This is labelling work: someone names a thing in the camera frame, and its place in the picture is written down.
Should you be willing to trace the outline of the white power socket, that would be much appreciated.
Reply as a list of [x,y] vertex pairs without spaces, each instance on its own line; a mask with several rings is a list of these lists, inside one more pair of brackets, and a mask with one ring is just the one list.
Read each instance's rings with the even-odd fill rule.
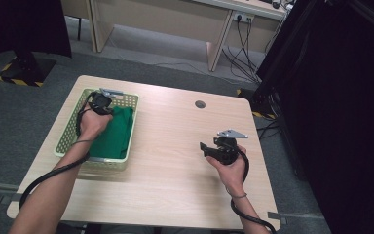
[[235,12],[233,16],[233,20],[243,23],[251,23],[253,22],[253,19],[254,15],[241,12]]

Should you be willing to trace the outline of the pale green perforated plastic basket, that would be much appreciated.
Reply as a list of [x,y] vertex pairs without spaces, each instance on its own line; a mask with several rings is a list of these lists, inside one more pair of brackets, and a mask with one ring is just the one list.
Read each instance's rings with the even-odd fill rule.
[[[54,154],[57,157],[63,157],[66,151],[70,148],[71,144],[78,139],[78,134],[80,133],[80,114],[82,111],[84,111],[86,105],[89,105],[89,102],[92,100],[92,98],[90,97],[90,93],[93,91],[98,91],[99,89],[86,88],[81,92],[81,94],[77,98],[75,105],[70,112],[70,116],[64,126],[63,132],[60,135],[60,138],[55,146]],[[95,158],[90,155],[89,151],[90,157],[85,162],[85,165],[87,167],[116,171],[123,171],[127,167],[127,162],[130,155],[132,131],[134,129],[137,114],[137,103],[138,95],[124,93],[122,96],[117,96],[113,98],[112,103],[110,104],[110,108],[112,109],[115,106],[131,107],[133,109],[133,124],[126,158],[122,160]]]

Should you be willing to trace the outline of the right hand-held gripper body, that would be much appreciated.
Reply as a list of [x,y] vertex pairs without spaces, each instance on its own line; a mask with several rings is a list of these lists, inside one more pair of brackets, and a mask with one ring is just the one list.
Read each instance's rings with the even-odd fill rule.
[[223,165],[230,165],[234,163],[239,154],[239,148],[237,144],[238,138],[248,138],[248,135],[239,133],[235,130],[229,129],[217,133],[217,137],[226,137],[227,145],[224,147],[217,147],[217,156],[214,158]]

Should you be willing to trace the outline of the green dinosaur print t-shirt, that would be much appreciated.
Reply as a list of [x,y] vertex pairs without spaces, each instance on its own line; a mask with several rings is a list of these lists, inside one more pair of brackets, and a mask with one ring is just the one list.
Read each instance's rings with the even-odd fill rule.
[[131,107],[115,106],[113,108],[113,119],[94,141],[90,148],[90,155],[95,158],[125,159],[132,124],[133,109]]

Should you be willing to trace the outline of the person's left hand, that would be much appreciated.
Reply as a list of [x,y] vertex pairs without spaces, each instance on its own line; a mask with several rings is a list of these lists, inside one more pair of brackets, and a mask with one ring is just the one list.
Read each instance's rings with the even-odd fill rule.
[[79,140],[95,140],[113,119],[112,115],[98,115],[88,105],[84,108],[80,123]]

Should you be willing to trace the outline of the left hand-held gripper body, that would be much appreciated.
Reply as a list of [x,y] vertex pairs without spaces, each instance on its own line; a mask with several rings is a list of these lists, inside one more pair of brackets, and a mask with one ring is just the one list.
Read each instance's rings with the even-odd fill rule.
[[113,109],[110,108],[112,99],[123,94],[122,91],[100,88],[98,91],[90,93],[92,100],[89,102],[89,106],[98,115],[111,114],[113,112]]

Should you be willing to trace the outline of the beige wooden desk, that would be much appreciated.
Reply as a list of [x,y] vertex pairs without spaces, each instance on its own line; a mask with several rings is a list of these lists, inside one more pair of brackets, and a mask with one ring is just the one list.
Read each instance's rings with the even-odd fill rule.
[[[206,42],[208,69],[216,69],[225,46],[238,47],[236,33],[253,51],[262,52],[286,15],[262,0],[60,0],[65,15],[87,19],[93,51],[103,51],[116,25],[128,26]],[[254,15],[253,22],[233,20],[235,12]]]

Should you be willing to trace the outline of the black curtain beside stand base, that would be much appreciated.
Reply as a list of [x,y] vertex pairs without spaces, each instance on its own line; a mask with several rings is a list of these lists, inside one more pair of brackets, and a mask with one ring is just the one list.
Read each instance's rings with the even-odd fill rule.
[[60,0],[0,0],[0,53],[71,57]]

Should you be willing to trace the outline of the grey floor tape patch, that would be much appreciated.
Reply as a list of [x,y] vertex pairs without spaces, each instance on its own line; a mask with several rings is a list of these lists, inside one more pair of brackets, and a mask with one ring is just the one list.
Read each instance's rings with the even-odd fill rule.
[[21,195],[18,193],[15,194],[4,194],[0,198],[0,204],[10,205],[12,202],[19,202]]

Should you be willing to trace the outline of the yellow black hazard tape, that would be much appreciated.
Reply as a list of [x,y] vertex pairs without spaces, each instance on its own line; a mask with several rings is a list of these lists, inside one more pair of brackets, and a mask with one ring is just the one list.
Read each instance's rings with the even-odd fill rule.
[[271,114],[265,114],[265,113],[259,113],[259,112],[252,112],[252,114],[255,117],[264,118],[266,120],[276,120],[276,117],[274,115],[271,115]]

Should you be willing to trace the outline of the grey tape on table edge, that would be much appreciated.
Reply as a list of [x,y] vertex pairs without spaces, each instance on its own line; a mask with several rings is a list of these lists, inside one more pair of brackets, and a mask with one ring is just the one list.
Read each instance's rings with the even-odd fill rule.
[[268,218],[278,220],[281,225],[287,225],[286,218],[279,213],[268,212]]

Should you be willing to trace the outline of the black stand base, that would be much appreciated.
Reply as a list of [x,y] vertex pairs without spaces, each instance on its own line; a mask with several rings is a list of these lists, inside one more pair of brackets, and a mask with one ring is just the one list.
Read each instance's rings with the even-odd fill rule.
[[55,65],[54,59],[36,58],[30,52],[16,53],[14,58],[0,71],[0,82],[42,87]]

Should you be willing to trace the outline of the person's right hand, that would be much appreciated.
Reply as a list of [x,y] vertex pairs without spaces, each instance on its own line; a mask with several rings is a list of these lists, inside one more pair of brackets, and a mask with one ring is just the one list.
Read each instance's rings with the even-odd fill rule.
[[213,157],[206,157],[207,161],[218,171],[221,182],[234,195],[243,195],[243,176],[245,172],[245,161],[241,154],[237,160],[230,165],[223,165]]

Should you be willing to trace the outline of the right wrist band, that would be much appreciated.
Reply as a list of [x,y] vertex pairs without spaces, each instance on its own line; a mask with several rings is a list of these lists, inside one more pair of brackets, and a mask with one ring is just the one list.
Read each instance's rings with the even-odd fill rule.
[[226,189],[226,192],[231,196],[231,198],[241,199],[247,196],[247,193],[244,193],[243,195],[234,195],[233,193],[229,191],[227,187],[225,187],[225,189]]

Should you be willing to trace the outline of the large black curtain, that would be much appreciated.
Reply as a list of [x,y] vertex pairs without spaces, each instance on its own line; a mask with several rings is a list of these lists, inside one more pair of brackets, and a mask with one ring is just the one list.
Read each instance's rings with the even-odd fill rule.
[[332,234],[374,234],[374,0],[296,0],[257,74]]

